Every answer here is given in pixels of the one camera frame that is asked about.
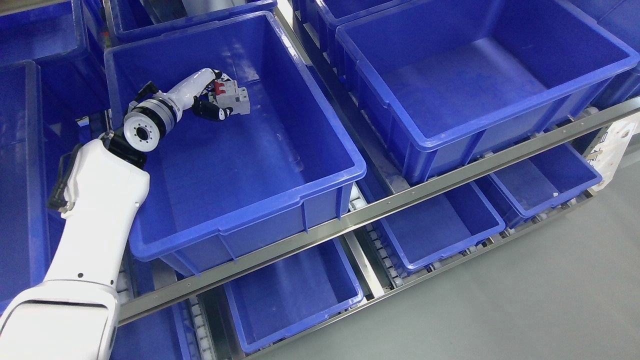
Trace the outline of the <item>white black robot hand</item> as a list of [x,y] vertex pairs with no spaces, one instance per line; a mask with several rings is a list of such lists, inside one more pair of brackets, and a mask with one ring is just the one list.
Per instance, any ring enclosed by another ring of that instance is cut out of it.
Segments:
[[158,91],[156,96],[167,103],[173,112],[174,122],[178,123],[183,112],[190,110],[202,119],[221,122],[233,114],[233,107],[219,105],[210,101],[209,95],[216,84],[226,85],[232,78],[223,71],[202,68],[181,80],[167,92]]

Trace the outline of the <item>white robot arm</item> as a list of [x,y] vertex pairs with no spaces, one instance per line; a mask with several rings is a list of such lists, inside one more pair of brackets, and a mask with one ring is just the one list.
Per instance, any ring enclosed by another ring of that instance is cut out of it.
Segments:
[[65,219],[41,283],[1,316],[3,360],[108,360],[119,328],[118,275],[150,175],[132,163],[153,150],[158,130],[141,120],[76,148],[56,201]]

